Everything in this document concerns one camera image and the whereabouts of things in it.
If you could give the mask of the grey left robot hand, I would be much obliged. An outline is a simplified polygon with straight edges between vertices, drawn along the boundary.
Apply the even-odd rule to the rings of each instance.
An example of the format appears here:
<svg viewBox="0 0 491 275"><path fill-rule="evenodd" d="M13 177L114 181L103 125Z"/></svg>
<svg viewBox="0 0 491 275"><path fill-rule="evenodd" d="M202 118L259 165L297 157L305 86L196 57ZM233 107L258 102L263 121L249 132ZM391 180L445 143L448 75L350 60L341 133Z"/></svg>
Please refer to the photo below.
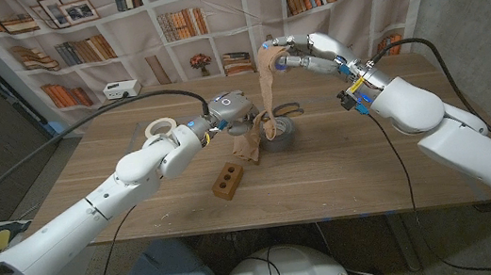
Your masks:
<svg viewBox="0 0 491 275"><path fill-rule="evenodd" d="M219 132L240 137L250 130L259 114L258 108L242 90L219 93L208 103L208 114L197 117L187 124L202 143L206 143Z"/></svg>

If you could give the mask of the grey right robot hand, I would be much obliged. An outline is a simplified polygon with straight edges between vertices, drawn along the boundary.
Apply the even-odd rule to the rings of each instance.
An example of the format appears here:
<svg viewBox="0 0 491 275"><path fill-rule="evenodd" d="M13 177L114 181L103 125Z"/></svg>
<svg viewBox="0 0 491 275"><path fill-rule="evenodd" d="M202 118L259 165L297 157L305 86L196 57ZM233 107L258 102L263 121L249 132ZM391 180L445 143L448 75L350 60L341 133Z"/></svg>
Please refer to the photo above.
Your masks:
<svg viewBox="0 0 491 275"><path fill-rule="evenodd" d="M372 64L366 64L347 45L324 33L287 35L263 42L261 49L284 48L273 66L302 67L314 73L343 76L351 85L346 93L356 101L372 102L393 81Z"/></svg>

